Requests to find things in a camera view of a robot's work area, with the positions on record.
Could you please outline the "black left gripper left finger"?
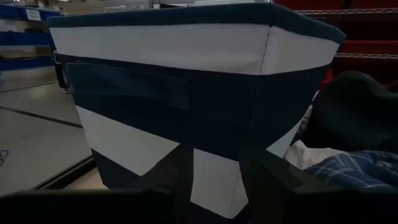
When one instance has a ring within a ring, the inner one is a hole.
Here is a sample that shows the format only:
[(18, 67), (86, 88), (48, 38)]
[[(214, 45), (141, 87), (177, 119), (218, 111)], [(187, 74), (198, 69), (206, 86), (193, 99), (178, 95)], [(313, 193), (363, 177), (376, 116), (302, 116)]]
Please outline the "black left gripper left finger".
[(139, 183), (151, 189), (190, 192), (193, 183), (193, 148), (179, 144), (147, 173)]

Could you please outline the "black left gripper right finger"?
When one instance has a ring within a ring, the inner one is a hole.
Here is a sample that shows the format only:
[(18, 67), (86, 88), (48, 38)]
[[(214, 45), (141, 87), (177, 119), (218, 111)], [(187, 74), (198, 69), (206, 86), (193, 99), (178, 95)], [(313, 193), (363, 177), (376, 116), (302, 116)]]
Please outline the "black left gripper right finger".
[(311, 191), (311, 177), (308, 174), (271, 152), (240, 151), (239, 165), (248, 192), (260, 186), (294, 192)]

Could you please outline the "blue plaid shirt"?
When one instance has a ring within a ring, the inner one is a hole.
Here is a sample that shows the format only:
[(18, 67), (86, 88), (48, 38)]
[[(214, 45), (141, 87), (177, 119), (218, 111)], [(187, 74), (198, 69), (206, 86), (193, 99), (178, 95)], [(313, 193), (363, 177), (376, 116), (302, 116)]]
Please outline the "blue plaid shirt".
[(398, 189), (398, 154), (346, 152), (328, 157), (305, 172), (343, 189)]

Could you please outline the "dark green shirt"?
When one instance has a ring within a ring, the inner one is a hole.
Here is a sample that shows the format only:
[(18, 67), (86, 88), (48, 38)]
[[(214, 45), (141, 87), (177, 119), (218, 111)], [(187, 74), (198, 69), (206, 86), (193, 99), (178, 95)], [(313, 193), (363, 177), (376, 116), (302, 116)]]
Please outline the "dark green shirt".
[(339, 74), (316, 96), (300, 138), (307, 147), (398, 153), (398, 83), (360, 72)]

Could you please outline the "navy white striped fabric bin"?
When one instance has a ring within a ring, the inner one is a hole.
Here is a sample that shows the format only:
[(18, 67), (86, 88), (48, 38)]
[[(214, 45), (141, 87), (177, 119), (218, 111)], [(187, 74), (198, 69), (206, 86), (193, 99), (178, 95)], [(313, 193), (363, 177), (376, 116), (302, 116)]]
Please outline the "navy white striped fabric bin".
[(344, 33), (273, 3), (219, 4), (47, 20), (101, 180), (139, 178), (193, 148), (178, 221), (248, 219), (239, 152), (283, 158)]

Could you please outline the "shelf with blue bins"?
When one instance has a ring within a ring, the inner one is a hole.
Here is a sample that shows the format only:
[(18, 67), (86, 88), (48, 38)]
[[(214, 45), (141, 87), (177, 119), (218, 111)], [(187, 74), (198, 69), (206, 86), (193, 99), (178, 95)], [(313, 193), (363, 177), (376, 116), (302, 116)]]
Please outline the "shelf with blue bins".
[(57, 6), (40, 1), (0, 0), (0, 71), (55, 64), (55, 45), (46, 20), (61, 16)]

